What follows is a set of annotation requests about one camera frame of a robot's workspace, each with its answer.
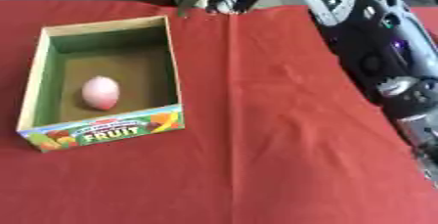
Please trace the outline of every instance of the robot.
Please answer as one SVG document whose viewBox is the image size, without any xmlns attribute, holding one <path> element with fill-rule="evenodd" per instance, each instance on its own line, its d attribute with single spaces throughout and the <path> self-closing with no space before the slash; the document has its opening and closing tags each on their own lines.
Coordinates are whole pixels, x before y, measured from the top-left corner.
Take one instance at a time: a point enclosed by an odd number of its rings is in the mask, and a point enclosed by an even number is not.
<svg viewBox="0 0 438 224">
<path fill-rule="evenodd" d="M 330 50 L 438 186 L 438 49 L 403 0 L 305 0 Z"/>
</svg>

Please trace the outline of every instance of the red fabric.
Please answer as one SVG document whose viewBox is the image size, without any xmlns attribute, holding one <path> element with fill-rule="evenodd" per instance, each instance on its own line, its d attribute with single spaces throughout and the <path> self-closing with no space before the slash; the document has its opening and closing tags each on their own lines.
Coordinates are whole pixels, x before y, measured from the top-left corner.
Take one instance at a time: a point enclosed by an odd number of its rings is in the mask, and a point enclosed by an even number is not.
<svg viewBox="0 0 438 224">
<path fill-rule="evenodd" d="M 0 1 L 0 221 L 436 223 L 438 196 L 304 7 Z M 418 10 L 438 29 L 436 9 Z M 42 155 L 15 133 L 41 26 L 169 15 L 187 129 Z"/>
</svg>

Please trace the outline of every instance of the pink ball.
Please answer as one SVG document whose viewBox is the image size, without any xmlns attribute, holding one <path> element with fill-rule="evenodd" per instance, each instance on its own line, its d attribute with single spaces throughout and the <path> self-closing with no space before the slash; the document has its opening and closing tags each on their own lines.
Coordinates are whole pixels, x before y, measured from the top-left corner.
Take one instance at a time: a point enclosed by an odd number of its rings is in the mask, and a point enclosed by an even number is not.
<svg viewBox="0 0 438 224">
<path fill-rule="evenodd" d="M 111 78 L 96 76 L 82 87 L 82 98 L 92 108 L 107 111 L 117 104 L 120 90 Z"/>
</svg>

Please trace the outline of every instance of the fruit box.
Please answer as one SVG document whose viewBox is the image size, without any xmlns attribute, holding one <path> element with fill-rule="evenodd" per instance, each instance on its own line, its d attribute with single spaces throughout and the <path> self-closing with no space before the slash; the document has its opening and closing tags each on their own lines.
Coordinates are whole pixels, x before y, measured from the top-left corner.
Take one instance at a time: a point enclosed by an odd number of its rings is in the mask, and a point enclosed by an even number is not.
<svg viewBox="0 0 438 224">
<path fill-rule="evenodd" d="M 83 84 L 115 80 L 117 105 L 88 107 Z M 44 27 L 17 130 L 42 152 L 185 127 L 166 17 Z"/>
</svg>

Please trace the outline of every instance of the purple light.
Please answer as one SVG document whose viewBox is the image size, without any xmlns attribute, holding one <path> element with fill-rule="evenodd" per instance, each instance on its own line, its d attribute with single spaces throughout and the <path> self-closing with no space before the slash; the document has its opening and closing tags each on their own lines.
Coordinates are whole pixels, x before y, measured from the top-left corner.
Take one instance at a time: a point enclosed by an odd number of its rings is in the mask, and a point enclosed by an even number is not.
<svg viewBox="0 0 438 224">
<path fill-rule="evenodd" d="M 401 48 L 404 48 L 406 46 L 406 41 L 404 41 L 404 40 L 394 40 L 392 42 L 392 45 L 395 48 L 401 49 Z"/>
</svg>

